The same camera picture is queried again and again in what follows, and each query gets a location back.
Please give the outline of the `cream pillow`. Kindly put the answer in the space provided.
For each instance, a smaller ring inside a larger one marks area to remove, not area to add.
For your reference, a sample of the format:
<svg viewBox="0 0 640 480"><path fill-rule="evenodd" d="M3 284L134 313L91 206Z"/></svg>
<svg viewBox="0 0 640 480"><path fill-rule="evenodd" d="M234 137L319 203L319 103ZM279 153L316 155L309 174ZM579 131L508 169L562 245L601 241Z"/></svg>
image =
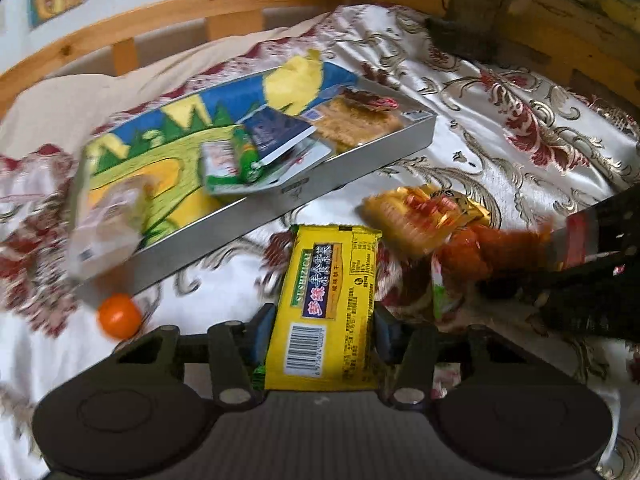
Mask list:
<svg viewBox="0 0 640 480"><path fill-rule="evenodd" d="M324 15L311 9L278 11L281 27L232 36L175 53L124 76L75 74L47 78L22 92L1 121L1 154L21 159L43 144L75 154L112 115L153 101L194 76L218 68L227 82L276 67L275 55L257 54L265 42L311 32Z"/></svg>

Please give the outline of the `clear-wrapped cracker pack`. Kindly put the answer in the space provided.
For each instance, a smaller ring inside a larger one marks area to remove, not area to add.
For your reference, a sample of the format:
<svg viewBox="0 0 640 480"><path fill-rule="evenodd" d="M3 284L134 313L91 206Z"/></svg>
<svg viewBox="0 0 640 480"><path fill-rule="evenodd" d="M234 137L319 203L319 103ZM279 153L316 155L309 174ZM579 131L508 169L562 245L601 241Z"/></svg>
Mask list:
<svg viewBox="0 0 640 480"><path fill-rule="evenodd" d="M337 153L387 136L405 127L400 110L367 112L349 106L341 92L300 115L316 127L316 133L334 145Z"/></svg>

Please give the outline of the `green stick snack packet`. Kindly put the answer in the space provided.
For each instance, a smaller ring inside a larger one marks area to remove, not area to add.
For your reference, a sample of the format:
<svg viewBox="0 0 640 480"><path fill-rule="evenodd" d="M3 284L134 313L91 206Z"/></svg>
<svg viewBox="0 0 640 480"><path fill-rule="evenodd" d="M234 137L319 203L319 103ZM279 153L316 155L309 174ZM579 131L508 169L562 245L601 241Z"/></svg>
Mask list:
<svg viewBox="0 0 640 480"><path fill-rule="evenodd" d="M235 126L231 138L239 179L242 183L253 183L262 175L258 151L243 126Z"/></svg>

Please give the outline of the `grey tray with colourful liner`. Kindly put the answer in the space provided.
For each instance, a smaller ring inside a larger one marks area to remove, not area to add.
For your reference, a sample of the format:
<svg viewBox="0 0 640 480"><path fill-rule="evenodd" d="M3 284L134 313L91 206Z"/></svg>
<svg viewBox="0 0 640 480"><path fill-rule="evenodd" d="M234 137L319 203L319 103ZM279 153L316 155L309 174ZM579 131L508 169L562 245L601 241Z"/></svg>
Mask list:
<svg viewBox="0 0 640 480"><path fill-rule="evenodd" d="M135 295L236 238L422 148L426 105L323 61L194 82L82 151L67 262L78 297Z"/></svg>

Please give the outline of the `orange red snack bag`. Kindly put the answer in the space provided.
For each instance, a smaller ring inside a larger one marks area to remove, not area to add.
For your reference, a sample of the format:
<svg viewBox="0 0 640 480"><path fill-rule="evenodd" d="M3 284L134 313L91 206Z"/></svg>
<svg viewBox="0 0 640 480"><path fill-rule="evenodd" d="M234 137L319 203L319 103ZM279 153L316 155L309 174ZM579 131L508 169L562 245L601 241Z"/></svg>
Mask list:
<svg viewBox="0 0 640 480"><path fill-rule="evenodd" d="M550 243L550 226L539 231L498 230L473 223L454 232L431 256L434 318L440 321L460 307L481 281L540 269Z"/></svg>

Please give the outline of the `golden brown snack wrapper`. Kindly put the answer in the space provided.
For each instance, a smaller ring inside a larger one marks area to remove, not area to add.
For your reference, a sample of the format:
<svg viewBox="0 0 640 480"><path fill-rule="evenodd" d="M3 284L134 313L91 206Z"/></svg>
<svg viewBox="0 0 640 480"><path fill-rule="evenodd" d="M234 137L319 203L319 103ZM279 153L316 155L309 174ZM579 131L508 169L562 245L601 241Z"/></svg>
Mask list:
<svg viewBox="0 0 640 480"><path fill-rule="evenodd" d="M470 223L488 226L490 212L454 190L433 185L401 186L364 198L360 216L380 230L384 243L403 259L422 259Z"/></svg>

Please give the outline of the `long biscuit bar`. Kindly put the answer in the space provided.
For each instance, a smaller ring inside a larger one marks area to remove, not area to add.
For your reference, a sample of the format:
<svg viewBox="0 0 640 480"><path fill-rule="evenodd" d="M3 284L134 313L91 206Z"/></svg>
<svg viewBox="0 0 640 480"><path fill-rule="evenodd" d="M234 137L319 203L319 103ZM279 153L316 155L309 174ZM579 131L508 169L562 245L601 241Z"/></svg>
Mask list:
<svg viewBox="0 0 640 480"><path fill-rule="evenodd" d="M83 282L120 266L136 251L149 220L156 179L137 174L110 185L70 233L66 263Z"/></svg>

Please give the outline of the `olive brown hanging trousers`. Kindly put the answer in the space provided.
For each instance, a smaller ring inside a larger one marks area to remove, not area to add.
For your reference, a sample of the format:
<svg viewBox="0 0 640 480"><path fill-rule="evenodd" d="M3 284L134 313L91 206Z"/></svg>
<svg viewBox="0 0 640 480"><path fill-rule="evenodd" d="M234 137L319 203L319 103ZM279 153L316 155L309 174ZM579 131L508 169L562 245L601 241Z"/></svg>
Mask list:
<svg viewBox="0 0 640 480"><path fill-rule="evenodd" d="M498 39L494 23L503 0L447 0L443 18L427 18L434 46L468 61L494 62Z"/></svg>

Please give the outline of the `yellow snack packet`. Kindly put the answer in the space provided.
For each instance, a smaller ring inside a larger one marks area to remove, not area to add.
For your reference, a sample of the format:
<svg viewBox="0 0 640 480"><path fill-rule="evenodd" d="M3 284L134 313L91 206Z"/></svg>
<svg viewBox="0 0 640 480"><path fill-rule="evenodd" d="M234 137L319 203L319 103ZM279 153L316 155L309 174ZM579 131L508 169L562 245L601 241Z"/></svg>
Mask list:
<svg viewBox="0 0 640 480"><path fill-rule="evenodd" d="M365 226L293 229L265 362L265 389L362 391L381 382L371 336L381 233Z"/></svg>

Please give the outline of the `wooden bed frame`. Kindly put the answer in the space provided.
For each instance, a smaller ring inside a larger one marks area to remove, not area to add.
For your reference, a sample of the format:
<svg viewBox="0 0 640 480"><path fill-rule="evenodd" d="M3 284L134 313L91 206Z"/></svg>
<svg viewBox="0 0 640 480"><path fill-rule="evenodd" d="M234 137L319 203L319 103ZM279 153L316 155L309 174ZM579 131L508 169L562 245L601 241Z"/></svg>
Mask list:
<svg viewBox="0 0 640 480"><path fill-rule="evenodd" d="M209 40L259 32L267 9L341 4L398 4L438 16L459 16L464 6L488 11L502 62L522 62L576 90L605 89L639 105L639 36L570 0L165 0L104 18L55 40L1 76L1 108L56 70L103 48L118 76L139 66L134 40L147 32L203 20Z"/></svg>

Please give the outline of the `blue white sachet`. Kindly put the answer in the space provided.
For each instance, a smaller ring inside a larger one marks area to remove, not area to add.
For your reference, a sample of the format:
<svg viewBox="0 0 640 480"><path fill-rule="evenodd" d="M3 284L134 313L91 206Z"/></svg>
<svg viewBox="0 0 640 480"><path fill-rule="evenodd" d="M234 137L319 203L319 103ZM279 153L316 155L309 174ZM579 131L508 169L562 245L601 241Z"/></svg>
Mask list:
<svg viewBox="0 0 640 480"><path fill-rule="evenodd" d="M250 135L262 166L270 165L316 131L316 127L305 119L267 105L243 117L240 124Z"/></svg>

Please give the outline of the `white green pouch snack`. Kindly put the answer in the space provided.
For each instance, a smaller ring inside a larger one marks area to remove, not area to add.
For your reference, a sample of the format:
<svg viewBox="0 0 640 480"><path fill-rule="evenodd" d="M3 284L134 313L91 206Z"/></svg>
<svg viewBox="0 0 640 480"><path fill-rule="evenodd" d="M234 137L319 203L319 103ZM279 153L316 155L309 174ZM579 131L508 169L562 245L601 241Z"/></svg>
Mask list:
<svg viewBox="0 0 640 480"><path fill-rule="evenodd" d="M231 141L207 141L200 145L198 161L201 184L211 196L247 195L275 185L279 176L274 170L262 167L262 175L253 183L239 179Z"/></svg>

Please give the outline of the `small orange fruit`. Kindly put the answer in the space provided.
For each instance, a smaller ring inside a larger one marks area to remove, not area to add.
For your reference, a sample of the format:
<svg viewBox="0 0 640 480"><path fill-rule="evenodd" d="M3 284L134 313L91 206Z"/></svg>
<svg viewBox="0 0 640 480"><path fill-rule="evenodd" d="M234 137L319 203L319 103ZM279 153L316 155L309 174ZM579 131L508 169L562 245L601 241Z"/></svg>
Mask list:
<svg viewBox="0 0 640 480"><path fill-rule="evenodd" d="M116 294L105 299L98 309L100 327L118 340L134 336L143 322L143 315L128 295Z"/></svg>

